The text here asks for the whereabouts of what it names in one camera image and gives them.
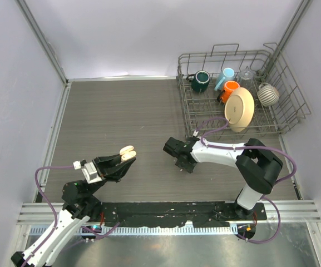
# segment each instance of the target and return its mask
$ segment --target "orange mug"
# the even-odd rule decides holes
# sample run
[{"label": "orange mug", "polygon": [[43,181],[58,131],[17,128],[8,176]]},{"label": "orange mug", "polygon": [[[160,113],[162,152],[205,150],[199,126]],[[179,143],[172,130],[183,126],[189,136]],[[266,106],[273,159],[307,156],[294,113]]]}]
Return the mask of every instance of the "orange mug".
[{"label": "orange mug", "polygon": [[217,101],[226,103],[230,95],[233,93],[233,91],[238,89],[239,87],[240,87],[239,83],[235,81],[225,82],[220,95],[218,95],[217,97]]}]

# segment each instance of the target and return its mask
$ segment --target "wire basket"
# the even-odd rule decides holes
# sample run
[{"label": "wire basket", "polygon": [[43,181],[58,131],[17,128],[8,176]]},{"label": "wire basket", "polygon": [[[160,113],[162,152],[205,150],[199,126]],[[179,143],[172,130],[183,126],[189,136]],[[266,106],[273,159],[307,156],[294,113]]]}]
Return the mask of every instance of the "wire basket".
[{"label": "wire basket", "polygon": [[[222,132],[212,135],[213,139],[229,136],[233,140],[246,135],[265,136],[284,134],[290,131],[301,119],[311,114],[302,91],[276,43],[265,43],[261,50],[240,51],[239,44],[215,44],[211,52],[186,53],[178,60],[177,83],[179,85],[186,136],[192,136],[195,129],[212,117],[224,117],[224,105],[216,98],[219,91],[214,91],[215,81],[223,68],[230,67],[236,77],[240,71],[249,69],[254,73],[253,88],[267,82],[280,93],[279,102],[264,107],[255,99],[254,116],[250,125],[241,132],[234,132],[227,127]],[[208,89],[196,93],[191,83],[186,80],[189,74],[199,70],[207,71],[211,76]],[[223,121],[207,123],[203,131],[214,130],[223,125]]]}]

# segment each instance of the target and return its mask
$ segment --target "wood grain surface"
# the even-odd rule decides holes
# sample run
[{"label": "wood grain surface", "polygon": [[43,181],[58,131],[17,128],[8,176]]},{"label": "wood grain surface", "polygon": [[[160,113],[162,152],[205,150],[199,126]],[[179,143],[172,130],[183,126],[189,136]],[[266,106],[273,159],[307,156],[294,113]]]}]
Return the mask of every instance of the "wood grain surface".
[{"label": "wood grain surface", "polygon": [[[235,200],[245,185],[237,169],[201,163],[192,174],[180,172],[162,150],[170,136],[185,138],[176,80],[73,82],[52,165],[90,161],[133,145],[136,162],[121,182],[95,193],[101,201]],[[277,137],[260,140],[280,148]],[[63,185],[82,178],[80,170],[51,171],[46,194],[61,202]],[[291,180],[277,185],[270,198],[297,199]]]}]

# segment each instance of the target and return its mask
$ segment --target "dark green mug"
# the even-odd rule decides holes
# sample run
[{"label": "dark green mug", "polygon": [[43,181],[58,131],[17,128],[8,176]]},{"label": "dark green mug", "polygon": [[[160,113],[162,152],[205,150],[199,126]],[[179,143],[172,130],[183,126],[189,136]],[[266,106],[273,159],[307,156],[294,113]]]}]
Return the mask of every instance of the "dark green mug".
[{"label": "dark green mug", "polygon": [[202,93],[207,90],[207,87],[210,83],[210,75],[206,71],[197,71],[195,74],[190,74],[186,78],[189,82],[191,82],[191,88],[197,92]]}]

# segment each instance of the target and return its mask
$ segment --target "yellow plate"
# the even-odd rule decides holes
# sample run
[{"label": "yellow plate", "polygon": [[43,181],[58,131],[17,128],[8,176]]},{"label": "yellow plate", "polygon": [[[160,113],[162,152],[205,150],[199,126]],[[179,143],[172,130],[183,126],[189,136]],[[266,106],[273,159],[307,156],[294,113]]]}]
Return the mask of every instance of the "yellow plate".
[{"label": "yellow plate", "polygon": [[254,114],[254,100],[251,93],[240,87],[231,94],[225,106],[225,117],[232,131],[240,132],[251,122]]}]

